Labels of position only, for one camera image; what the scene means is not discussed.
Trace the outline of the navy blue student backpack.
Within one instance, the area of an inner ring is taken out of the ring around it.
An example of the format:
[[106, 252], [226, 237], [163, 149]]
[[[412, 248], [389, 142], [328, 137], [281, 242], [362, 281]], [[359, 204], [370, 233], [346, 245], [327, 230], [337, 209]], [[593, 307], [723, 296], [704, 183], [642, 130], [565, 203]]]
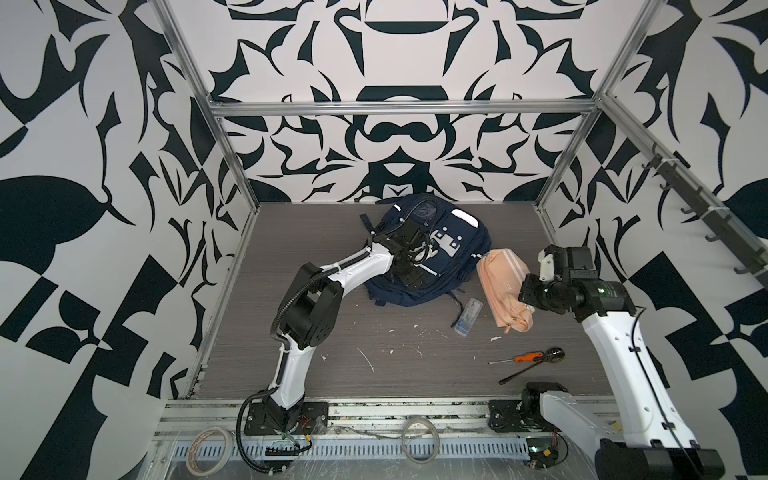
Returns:
[[376, 224], [368, 215], [360, 219], [372, 239], [387, 247], [383, 232], [400, 220], [426, 220], [432, 226], [435, 242], [426, 266], [438, 278], [425, 288], [403, 288], [393, 281], [391, 269], [365, 282], [369, 298], [378, 306], [387, 304], [413, 307], [443, 295], [452, 297], [454, 291], [470, 280], [478, 261], [492, 246], [486, 226], [474, 215], [433, 194], [410, 194], [382, 201], [389, 209]]

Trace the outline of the pink striped pencil pouch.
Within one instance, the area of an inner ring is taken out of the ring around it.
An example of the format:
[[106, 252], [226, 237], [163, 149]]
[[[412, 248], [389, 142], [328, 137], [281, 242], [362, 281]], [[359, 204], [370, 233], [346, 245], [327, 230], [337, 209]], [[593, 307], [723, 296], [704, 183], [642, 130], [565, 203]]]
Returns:
[[504, 333], [528, 332], [535, 309], [518, 299], [530, 273], [527, 265], [510, 249], [492, 249], [478, 261], [476, 271], [496, 325]]

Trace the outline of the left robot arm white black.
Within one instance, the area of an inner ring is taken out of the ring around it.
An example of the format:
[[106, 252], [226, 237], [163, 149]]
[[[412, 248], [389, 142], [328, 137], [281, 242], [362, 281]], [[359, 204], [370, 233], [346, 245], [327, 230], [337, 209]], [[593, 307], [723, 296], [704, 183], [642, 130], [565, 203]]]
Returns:
[[281, 344], [267, 405], [279, 414], [298, 410], [314, 351], [335, 327], [344, 297], [395, 267], [411, 267], [428, 257], [431, 230], [403, 220], [388, 232], [372, 234], [358, 252], [337, 262], [303, 264], [279, 304], [270, 335]]

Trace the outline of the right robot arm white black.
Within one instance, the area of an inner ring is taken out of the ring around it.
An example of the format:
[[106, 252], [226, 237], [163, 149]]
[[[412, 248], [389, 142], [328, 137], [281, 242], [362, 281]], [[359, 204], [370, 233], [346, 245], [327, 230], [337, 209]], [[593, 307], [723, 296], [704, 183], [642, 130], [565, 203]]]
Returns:
[[539, 415], [591, 458], [600, 479], [722, 478], [719, 453], [699, 444], [667, 394], [626, 288], [599, 278], [586, 247], [549, 245], [538, 262], [520, 301], [574, 315], [598, 354], [622, 429], [601, 424], [555, 385], [534, 390]]

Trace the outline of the clear plastic pencil case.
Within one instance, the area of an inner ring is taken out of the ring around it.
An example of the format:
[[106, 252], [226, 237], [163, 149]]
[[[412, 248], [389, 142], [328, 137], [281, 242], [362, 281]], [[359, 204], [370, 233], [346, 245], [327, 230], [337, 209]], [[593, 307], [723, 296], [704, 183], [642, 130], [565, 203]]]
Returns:
[[464, 305], [458, 319], [452, 325], [453, 330], [460, 336], [466, 337], [473, 328], [484, 304], [476, 299], [470, 298]]

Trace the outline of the roll of clear tape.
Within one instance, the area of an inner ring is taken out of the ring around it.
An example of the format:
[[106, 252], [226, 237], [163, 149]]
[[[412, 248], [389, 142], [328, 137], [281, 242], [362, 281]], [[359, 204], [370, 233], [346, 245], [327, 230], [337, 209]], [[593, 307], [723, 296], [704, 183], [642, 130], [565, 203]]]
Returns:
[[232, 457], [233, 435], [222, 427], [211, 427], [200, 432], [188, 447], [185, 457], [187, 471], [204, 478], [221, 471]]

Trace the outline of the black handled screwdriver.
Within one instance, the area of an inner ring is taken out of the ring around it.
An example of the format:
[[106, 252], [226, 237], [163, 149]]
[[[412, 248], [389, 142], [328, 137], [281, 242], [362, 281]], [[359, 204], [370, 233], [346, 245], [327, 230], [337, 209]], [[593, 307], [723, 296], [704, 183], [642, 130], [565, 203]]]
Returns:
[[505, 385], [511, 382], [513, 379], [516, 379], [517, 377], [521, 376], [523, 373], [527, 373], [528, 371], [532, 370], [533, 368], [539, 365], [547, 364], [547, 363], [556, 364], [563, 361], [565, 358], [565, 351], [560, 347], [552, 347], [542, 352], [544, 353], [544, 358], [542, 360], [528, 363], [528, 366], [524, 367], [520, 371], [500, 379], [498, 381], [498, 384]]

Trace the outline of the orange handled screwdriver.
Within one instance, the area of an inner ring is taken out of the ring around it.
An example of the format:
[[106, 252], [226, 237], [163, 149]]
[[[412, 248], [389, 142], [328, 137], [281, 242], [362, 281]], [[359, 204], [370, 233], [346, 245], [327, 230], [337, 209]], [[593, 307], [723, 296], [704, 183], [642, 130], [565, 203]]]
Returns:
[[540, 361], [544, 358], [542, 351], [529, 352], [522, 355], [514, 356], [510, 359], [489, 361], [489, 365], [505, 364], [505, 363], [530, 363]]

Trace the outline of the black wall hook rail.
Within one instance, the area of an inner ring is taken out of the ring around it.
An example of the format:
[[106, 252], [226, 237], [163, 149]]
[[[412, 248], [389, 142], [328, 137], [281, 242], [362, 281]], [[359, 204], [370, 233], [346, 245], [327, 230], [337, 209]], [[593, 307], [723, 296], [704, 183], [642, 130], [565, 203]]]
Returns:
[[686, 218], [702, 221], [710, 233], [705, 239], [722, 243], [740, 262], [734, 268], [737, 275], [751, 275], [767, 289], [767, 245], [691, 171], [686, 163], [665, 155], [653, 143], [650, 148], [641, 147], [647, 158], [644, 172], [652, 172], [661, 179], [661, 195], [657, 203], [657, 220], [662, 227], [663, 208], [672, 195], [682, 201], [680, 212]]

